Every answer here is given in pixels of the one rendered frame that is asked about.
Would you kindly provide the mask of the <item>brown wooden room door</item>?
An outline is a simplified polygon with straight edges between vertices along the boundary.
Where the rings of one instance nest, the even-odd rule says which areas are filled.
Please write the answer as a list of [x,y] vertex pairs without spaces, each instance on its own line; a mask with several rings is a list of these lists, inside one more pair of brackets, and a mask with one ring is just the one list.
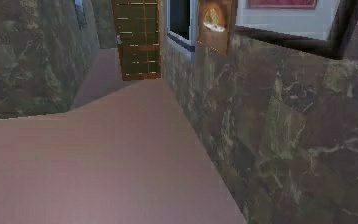
[[160,78],[159,0],[111,0],[123,81]]

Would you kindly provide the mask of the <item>white framed window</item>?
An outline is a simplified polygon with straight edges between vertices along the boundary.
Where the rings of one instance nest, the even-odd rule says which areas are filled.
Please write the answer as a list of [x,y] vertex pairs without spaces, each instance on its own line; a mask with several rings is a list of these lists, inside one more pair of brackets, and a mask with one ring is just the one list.
[[198,0],[166,0],[167,36],[185,54],[192,55],[196,46]]

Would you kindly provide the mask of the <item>brown framed wall picture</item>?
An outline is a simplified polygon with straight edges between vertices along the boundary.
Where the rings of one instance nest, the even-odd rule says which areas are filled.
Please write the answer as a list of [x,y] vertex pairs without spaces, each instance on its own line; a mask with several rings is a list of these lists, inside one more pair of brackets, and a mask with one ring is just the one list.
[[234,0],[198,0],[197,42],[226,55]]

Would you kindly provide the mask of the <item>black framed wall picture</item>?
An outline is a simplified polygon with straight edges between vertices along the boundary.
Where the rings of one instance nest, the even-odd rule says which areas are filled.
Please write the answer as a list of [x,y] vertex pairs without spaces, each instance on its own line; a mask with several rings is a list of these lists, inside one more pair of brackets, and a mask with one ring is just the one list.
[[234,32],[340,60],[357,20],[358,0],[237,0]]

